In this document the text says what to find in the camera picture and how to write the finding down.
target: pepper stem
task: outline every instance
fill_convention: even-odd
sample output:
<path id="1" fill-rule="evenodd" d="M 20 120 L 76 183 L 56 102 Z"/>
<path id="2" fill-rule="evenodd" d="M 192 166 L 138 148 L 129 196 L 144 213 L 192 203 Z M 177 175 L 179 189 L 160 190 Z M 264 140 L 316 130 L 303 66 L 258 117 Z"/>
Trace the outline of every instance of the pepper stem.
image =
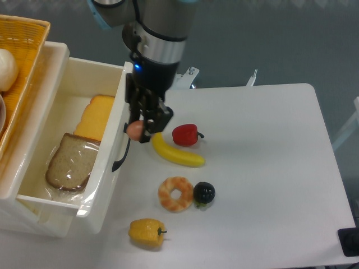
<path id="1" fill-rule="evenodd" d="M 158 230 L 157 230 L 157 234 L 158 234 L 158 235 L 165 234 L 166 232 L 167 232 L 167 231 L 163 231 L 163 230 L 161 229 L 161 227 L 158 228 Z"/>
<path id="2" fill-rule="evenodd" d="M 200 132 L 197 132 L 197 135 L 200 136 L 201 138 L 204 138 L 204 135 Z"/>

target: white drawer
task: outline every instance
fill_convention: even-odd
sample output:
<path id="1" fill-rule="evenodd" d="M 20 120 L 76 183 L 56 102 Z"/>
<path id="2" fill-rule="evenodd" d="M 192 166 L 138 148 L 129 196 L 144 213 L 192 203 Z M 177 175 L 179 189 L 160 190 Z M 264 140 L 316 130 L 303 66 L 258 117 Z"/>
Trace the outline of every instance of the white drawer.
<path id="1" fill-rule="evenodd" d="M 123 134 L 123 126 L 129 117 L 125 103 L 125 73 L 132 72 L 132 64 L 125 63 L 120 67 L 69 58 L 64 65 L 66 68 L 59 86 L 53 89 L 53 97 L 44 104 L 48 109 L 43 111 L 42 122 L 36 123 L 41 126 L 40 131 L 32 132 L 34 137 L 29 141 L 32 146 L 24 157 L 26 165 L 16 168 L 18 177 L 8 180 L 13 187 L 0 199 L 7 198 L 11 202 L 13 197 L 21 201 L 29 211 L 39 215 L 39 225 L 49 229 L 59 226 L 52 222 L 61 218 L 67 223 L 67 220 L 78 217 L 90 232 L 97 233 L 119 174 L 119 169 L 111 172 L 112 164 L 122 157 L 127 144 Z M 87 186 L 75 200 L 68 199 L 72 194 L 65 192 L 66 199 L 59 193 L 50 196 L 44 177 L 49 156 L 63 134 L 75 130 L 85 107 L 99 94 L 115 96 L 115 100 Z"/>

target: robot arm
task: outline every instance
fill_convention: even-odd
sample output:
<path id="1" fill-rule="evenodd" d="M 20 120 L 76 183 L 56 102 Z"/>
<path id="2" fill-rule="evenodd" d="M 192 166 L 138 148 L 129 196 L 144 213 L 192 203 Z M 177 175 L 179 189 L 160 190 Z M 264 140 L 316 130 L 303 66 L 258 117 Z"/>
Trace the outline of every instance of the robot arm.
<path id="1" fill-rule="evenodd" d="M 173 116 L 164 105 L 172 86 L 198 0 L 88 0 L 102 27 L 123 25 L 134 70 L 126 77 L 128 123 L 143 117 L 140 142 L 161 132 Z"/>

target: toy food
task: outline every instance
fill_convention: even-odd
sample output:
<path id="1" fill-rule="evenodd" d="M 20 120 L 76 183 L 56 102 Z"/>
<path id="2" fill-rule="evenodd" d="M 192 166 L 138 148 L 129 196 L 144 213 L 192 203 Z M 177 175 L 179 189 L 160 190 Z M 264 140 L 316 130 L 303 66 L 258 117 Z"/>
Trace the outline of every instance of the toy food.
<path id="1" fill-rule="evenodd" d="M 193 196 L 197 203 L 197 207 L 206 206 L 213 201 L 213 198 L 215 197 L 215 189 L 213 185 L 208 182 L 200 182 L 195 185 Z"/>
<path id="2" fill-rule="evenodd" d="M 126 129 L 128 137 L 134 141 L 141 139 L 142 130 L 144 129 L 144 121 L 137 120 L 132 122 Z"/>
<path id="3" fill-rule="evenodd" d="M 96 140 L 65 133 L 52 157 L 46 181 L 63 191 L 80 191 L 85 188 L 94 166 L 100 143 Z"/>
<path id="4" fill-rule="evenodd" d="M 198 132 L 195 124 L 184 124 L 172 131 L 173 142 L 184 147 L 197 143 L 198 136 L 204 138 L 204 135 Z"/>
<path id="5" fill-rule="evenodd" d="M 15 82 L 19 68 L 14 56 L 6 49 L 0 49 L 0 91 L 8 91 Z"/>
<path id="6" fill-rule="evenodd" d="M 205 159 L 195 153 L 176 149 L 167 144 L 162 137 L 162 133 L 155 133 L 151 138 L 153 148 L 164 159 L 176 164 L 200 167 L 205 164 Z"/>
<path id="7" fill-rule="evenodd" d="M 97 95 L 85 108 L 74 135 L 101 141 L 112 109 L 114 97 Z"/>
<path id="8" fill-rule="evenodd" d="M 166 232 L 164 224 L 159 220 L 141 219 L 131 222 L 128 235 L 137 243 L 159 247 Z"/>
<path id="9" fill-rule="evenodd" d="M 179 199 L 171 197 L 171 192 L 181 191 Z M 158 188 L 158 198 L 161 205 L 171 212 L 180 212 L 193 202 L 193 185 L 184 177 L 167 178 Z"/>

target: metal bracket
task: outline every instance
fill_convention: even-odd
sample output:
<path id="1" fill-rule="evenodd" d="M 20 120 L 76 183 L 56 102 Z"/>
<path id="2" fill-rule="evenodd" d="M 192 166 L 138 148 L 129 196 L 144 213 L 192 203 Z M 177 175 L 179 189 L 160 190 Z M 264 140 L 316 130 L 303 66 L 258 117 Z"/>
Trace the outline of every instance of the metal bracket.
<path id="1" fill-rule="evenodd" d="M 176 76 L 171 89 L 195 89 L 194 80 L 199 72 L 199 69 L 190 67 L 183 75 Z"/>

